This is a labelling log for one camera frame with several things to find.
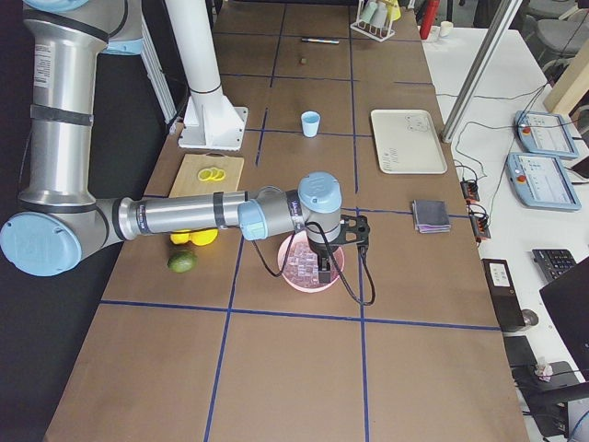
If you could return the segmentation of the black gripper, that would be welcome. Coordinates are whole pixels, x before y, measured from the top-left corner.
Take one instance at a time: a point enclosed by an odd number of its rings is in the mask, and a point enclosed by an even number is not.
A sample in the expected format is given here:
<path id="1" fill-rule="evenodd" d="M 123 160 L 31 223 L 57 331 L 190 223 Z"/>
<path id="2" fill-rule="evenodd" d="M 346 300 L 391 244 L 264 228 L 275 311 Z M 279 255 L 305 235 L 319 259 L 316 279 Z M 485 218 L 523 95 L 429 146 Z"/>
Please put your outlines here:
<path id="1" fill-rule="evenodd" d="M 333 248 L 329 243 L 319 243 L 313 240 L 308 241 L 309 248 L 318 258 L 318 280 L 319 282 L 331 281 L 331 258 Z"/>

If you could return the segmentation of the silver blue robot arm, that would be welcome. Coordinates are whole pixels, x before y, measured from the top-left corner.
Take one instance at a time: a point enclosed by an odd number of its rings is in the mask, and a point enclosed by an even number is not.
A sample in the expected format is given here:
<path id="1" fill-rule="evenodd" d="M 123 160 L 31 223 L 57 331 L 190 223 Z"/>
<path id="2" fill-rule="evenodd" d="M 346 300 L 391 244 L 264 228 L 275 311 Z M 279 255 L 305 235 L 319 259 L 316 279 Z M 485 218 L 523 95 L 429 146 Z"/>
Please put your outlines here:
<path id="1" fill-rule="evenodd" d="M 29 186 L 1 230 L 1 249 L 19 270 L 52 276 L 111 244 L 182 229 L 237 227 L 248 240 L 305 231 L 320 265 L 344 241 L 341 188 L 327 172 L 294 191 L 215 192 L 179 198 L 95 198 L 88 168 L 101 52 L 143 47 L 137 1 L 27 1 L 35 39 Z"/>

